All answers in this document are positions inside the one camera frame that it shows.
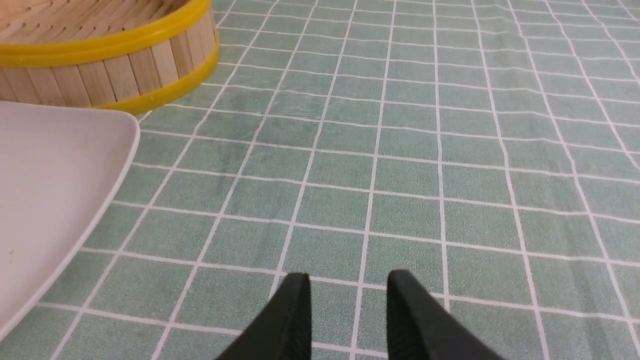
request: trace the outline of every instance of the green checkered tablecloth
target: green checkered tablecloth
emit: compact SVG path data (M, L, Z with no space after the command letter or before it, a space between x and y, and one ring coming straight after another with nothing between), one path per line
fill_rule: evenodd
M221 63L0 359L212 359L287 272L382 359L407 268L509 359L640 356L638 0L219 0Z

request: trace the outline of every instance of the bamboo steamer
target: bamboo steamer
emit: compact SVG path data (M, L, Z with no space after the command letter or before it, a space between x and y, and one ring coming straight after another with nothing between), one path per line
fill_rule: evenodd
M136 114L219 57L211 0L0 0L0 100Z

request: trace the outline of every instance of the yellow rim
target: yellow rim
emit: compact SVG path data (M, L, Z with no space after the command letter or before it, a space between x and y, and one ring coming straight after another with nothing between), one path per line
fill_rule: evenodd
M127 113L134 115L153 110L179 99L183 95L200 86L200 84L202 84L209 75L211 75L213 70L215 70L219 59L220 45L216 44L211 55L202 63L201 66L199 66L199 68L173 84L133 99L118 101L107 105L100 105L94 108L126 111Z
M104 37L59 44L0 44L0 67L57 67L135 53L185 32L211 8L211 0L189 0L154 22Z

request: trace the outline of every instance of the bamboo slat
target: bamboo slat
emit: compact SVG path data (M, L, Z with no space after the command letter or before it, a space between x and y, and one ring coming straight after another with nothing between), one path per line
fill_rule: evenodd
M0 0L0 44L102 37L160 19L189 1ZM133 99L192 73L210 57L216 35L207 12L183 33L116 58L63 67L0 67L0 100L84 108Z

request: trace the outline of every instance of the white plate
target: white plate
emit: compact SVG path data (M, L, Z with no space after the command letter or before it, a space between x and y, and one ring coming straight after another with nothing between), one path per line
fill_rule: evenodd
M0 101L0 341L89 237L139 140L120 111Z

